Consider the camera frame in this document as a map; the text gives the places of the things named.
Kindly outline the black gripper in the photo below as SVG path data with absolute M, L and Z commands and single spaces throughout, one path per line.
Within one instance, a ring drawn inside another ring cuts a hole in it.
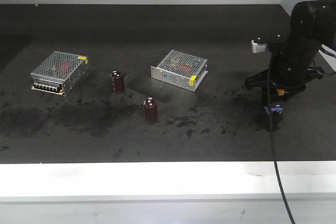
M 323 70 L 311 66 L 322 43 L 315 39 L 271 41 L 267 49 L 274 55 L 268 69 L 245 79 L 247 90 L 261 89 L 263 106 L 281 104 L 306 89 L 306 83 L 322 79 Z

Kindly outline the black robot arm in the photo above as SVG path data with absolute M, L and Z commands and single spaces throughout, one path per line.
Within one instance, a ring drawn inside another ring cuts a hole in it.
M 269 51 L 272 56 L 267 70 L 245 80 L 246 89 L 260 87 L 265 107 L 289 100 L 304 91 L 306 83 L 325 76 L 322 68 L 311 66 L 323 46 L 335 50 L 335 1 L 297 3 L 290 16 L 286 39 L 277 36 L 252 40 L 254 53 Z

